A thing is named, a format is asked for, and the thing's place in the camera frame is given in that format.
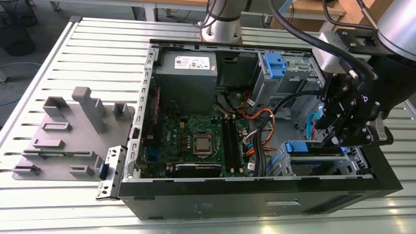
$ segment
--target motherboard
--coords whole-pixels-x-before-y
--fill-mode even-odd
[[[246,120],[234,117],[165,116],[159,146],[145,149],[145,177],[247,176],[241,145]]]

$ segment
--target ram slot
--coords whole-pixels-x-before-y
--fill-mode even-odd
[[[241,168],[241,159],[239,159],[239,152],[238,152],[238,132],[234,126],[234,119],[229,120],[229,141],[231,146],[231,156],[233,156],[233,169],[234,172],[238,171]]]
[[[231,146],[230,146],[230,136],[229,136],[229,120],[226,117],[221,120],[221,130],[222,130],[222,148],[223,148],[223,159],[225,159],[225,170],[229,172],[233,168],[233,157],[231,157]]]

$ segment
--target power supply label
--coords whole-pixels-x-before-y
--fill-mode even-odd
[[[174,58],[174,69],[209,70],[209,57],[177,56]]]

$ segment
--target floor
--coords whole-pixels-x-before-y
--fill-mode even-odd
[[[0,67],[13,62],[34,62],[41,64],[70,16],[133,20],[131,8],[126,6],[61,2],[59,8],[61,10],[55,12],[47,1],[34,0],[33,11],[38,23],[26,29],[34,41],[35,50],[30,55],[11,57],[0,49]],[[167,18],[162,9],[158,9],[158,21],[195,23],[203,16],[203,12],[179,10],[178,12],[171,12],[171,17]],[[261,17],[245,15],[241,17],[241,24],[245,27],[262,27]],[[9,77],[9,83],[6,85],[0,85],[0,127],[3,125],[17,102],[3,106],[1,105],[19,98],[35,75],[37,69],[38,66],[33,64],[18,64],[1,68],[2,72]]]

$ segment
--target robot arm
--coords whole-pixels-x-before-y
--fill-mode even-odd
[[[391,144],[393,137],[382,120],[390,109],[416,92],[416,14],[414,1],[395,0],[379,19],[378,30],[345,30],[321,34],[321,39],[363,59],[375,76],[343,74],[350,67],[325,51],[313,55],[326,72],[321,101],[323,116],[317,129],[333,126],[322,145]]]

